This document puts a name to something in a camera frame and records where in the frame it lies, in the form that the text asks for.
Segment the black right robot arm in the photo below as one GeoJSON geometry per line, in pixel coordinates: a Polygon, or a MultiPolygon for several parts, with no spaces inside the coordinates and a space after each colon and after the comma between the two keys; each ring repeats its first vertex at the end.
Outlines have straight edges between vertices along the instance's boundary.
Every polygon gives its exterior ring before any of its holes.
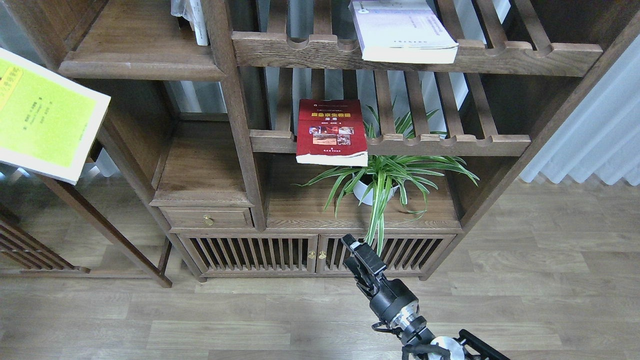
{"type": "Polygon", "coordinates": [[[486,344],[468,330],[457,338],[435,336],[419,314],[418,297],[400,279],[388,280],[386,264],[367,244],[346,234],[342,238],[352,252],[343,263],[350,269],[358,288],[369,300],[369,307],[379,319],[372,329],[391,333],[402,342],[402,358],[416,360],[506,360],[500,351],[486,344]]]}

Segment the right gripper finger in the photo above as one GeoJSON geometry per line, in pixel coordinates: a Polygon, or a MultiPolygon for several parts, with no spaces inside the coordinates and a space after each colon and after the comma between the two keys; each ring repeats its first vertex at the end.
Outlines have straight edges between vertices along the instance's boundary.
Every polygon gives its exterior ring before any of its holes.
{"type": "Polygon", "coordinates": [[[354,239],[352,235],[346,234],[342,237],[343,246],[350,250],[351,256],[349,258],[356,258],[361,264],[375,277],[375,285],[379,286],[380,281],[384,277],[384,270],[387,265],[382,262],[381,258],[371,248],[368,243],[361,243],[354,239]]]}
{"type": "Polygon", "coordinates": [[[366,298],[373,298],[376,294],[375,276],[356,257],[348,257],[345,260],[345,266],[352,272],[357,287],[366,298]]]}

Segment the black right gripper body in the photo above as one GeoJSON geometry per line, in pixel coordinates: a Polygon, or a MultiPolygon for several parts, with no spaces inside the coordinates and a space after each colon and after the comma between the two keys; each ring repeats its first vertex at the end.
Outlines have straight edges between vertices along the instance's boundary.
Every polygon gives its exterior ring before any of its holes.
{"type": "Polygon", "coordinates": [[[369,307],[379,321],[374,331],[394,335],[427,335],[426,319],[419,314],[418,297],[400,279],[388,280],[383,273],[369,307]]]}

